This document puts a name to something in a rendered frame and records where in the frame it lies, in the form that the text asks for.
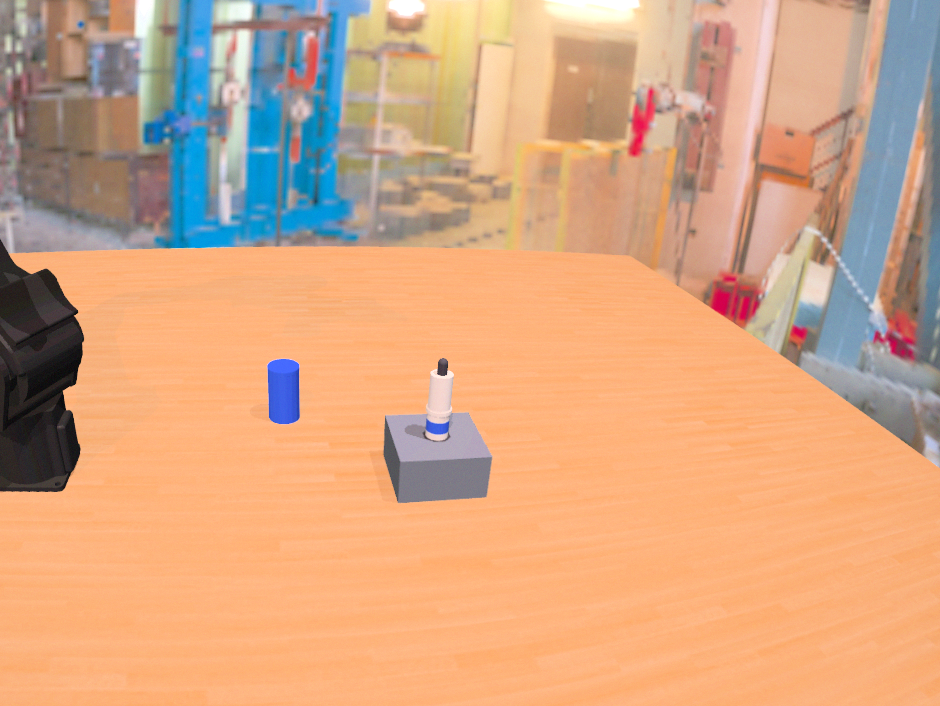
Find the blue marker cap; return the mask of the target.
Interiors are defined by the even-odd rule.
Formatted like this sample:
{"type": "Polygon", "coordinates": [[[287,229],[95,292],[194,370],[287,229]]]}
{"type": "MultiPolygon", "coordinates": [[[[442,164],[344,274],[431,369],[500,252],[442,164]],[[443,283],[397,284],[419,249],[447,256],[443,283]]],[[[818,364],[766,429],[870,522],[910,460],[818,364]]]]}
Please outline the blue marker cap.
{"type": "Polygon", "coordinates": [[[299,370],[299,364],[290,359],[267,364],[269,419],[277,424],[300,419],[299,370]]]}

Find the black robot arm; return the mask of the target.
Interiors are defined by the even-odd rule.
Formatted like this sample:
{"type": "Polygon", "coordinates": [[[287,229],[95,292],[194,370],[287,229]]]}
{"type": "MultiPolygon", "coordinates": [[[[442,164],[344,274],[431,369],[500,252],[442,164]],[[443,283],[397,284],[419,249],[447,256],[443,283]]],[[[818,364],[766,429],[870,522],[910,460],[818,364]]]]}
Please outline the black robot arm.
{"type": "Polygon", "coordinates": [[[61,492],[80,457],[63,391],[84,335],[47,268],[18,267],[0,240],[0,491],[61,492]]]}

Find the white marker with blue band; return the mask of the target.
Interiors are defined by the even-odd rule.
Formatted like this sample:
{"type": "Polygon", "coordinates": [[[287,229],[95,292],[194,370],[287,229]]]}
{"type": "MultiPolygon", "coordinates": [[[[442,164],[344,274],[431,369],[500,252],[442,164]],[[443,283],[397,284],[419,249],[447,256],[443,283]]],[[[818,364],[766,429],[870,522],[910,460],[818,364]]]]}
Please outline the white marker with blue band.
{"type": "Polygon", "coordinates": [[[448,370],[448,360],[441,358],[438,368],[430,372],[428,403],[425,409],[425,436],[431,440],[444,440],[448,437],[453,379],[454,373],[448,370]]]}

